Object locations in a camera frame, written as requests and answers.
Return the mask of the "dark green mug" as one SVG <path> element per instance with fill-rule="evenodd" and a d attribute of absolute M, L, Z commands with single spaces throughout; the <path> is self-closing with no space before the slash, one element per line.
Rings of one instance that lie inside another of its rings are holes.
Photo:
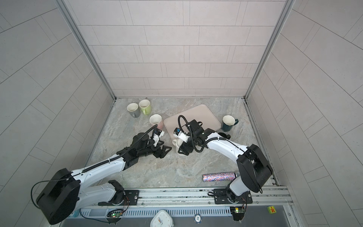
<path fill-rule="evenodd" d="M 239 123 L 238 119 L 235 119 L 234 117 L 230 115 L 225 115 L 222 119 L 222 125 L 221 129 L 224 132 L 230 131 L 235 125 Z"/>

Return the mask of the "light green mug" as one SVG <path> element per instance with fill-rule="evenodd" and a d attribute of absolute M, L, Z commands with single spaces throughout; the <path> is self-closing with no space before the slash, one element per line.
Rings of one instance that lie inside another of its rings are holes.
<path fill-rule="evenodd" d="M 144 99 L 139 102 L 139 108 L 144 115 L 151 114 L 151 103 L 149 100 Z"/>

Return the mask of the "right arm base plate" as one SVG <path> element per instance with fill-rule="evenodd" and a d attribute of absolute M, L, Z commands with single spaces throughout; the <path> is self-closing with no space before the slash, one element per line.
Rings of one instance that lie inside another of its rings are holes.
<path fill-rule="evenodd" d="M 208 192 L 208 196 L 212 197 L 215 204 L 252 204 L 250 191 L 244 192 L 237 196 L 230 189 L 213 189 Z"/>

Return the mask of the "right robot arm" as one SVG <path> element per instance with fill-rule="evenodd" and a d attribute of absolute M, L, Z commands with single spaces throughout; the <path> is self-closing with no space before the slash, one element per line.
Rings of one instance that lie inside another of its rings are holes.
<path fill-rule="evenodd" d="M 183 141 L 177 150 L 179 154 L 188 156 L 193 151 L 201 153 L 208 148 L 237 164 L 240 175 L 229 183 L 223 195 L 232 203 L 247 201 L 248 191 L 262 193 L 262 186 L 273 174 L 273 168 L 257 145 L 244 146 L 235 143 L 230 140 L 230 135 L 218 133 L 210 128 L 203 129 L 202 122 L 189 122 L 180 115 L 174 136 Z"/>

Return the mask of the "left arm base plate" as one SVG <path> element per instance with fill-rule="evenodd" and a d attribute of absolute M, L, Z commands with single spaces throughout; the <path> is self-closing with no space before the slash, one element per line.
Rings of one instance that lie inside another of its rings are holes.
<path fill-rule="evenodd" d="M 124 190 L 123 193 L 117 192 L 108 202 L 99 202 L 98 206 L 134 206 L 137 205 L 139 190 Z"/>

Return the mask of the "pink mug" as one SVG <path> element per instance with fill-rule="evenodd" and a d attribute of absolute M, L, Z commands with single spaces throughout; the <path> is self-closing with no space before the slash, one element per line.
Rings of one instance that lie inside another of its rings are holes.
<path fill-rule="evenodd" d="M 152 125 L 157 125 L 157 128 L 162 130 L 164 125 L 163 125 L 163 120 L 162 120 L 162 116 L 159 114 L 154 114 L 149 118 L 149 122 Z"/>

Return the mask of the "grey mug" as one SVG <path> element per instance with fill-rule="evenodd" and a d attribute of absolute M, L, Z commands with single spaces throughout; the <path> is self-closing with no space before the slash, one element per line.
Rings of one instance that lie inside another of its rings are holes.
<path fill-rule="evenodd" d="M 127 111 L 133 118 L 138 118 L 141 115 L 139 105 L 137 103 L 129 104 L 127 106 Z"/>

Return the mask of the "white mug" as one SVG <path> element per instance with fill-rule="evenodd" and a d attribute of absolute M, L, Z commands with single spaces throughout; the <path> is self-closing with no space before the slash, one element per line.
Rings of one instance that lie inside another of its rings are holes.
<path fill-rule="evenodd" d="M 181 146 L 185 143 L 182 139 L 175 139 L 172 141 L 173 145 L 175 146 L 176 148 L 176 152 L 178 155 L 185 155 L 186 154 L 181 150 Z"/>

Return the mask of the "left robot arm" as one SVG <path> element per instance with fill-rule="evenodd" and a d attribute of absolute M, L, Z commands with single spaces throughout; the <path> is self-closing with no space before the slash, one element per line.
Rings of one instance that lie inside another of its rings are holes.
<path fill-rule="evenodd" d="M 51 225 L 62 222 L 72 212 L 92 204 L 126 205 L 127 195 L 116 180 L 99 186 L 94 184 L 130 168 L 140 157 L 154 155 L 162 159 L 171 149 L 158 135 L 149 137 L 139 133 L 134 136 L 129 147 L 104 161 L 73 171 L 66 168 L 57 171 L 37 197 L 36 204 Z"/>

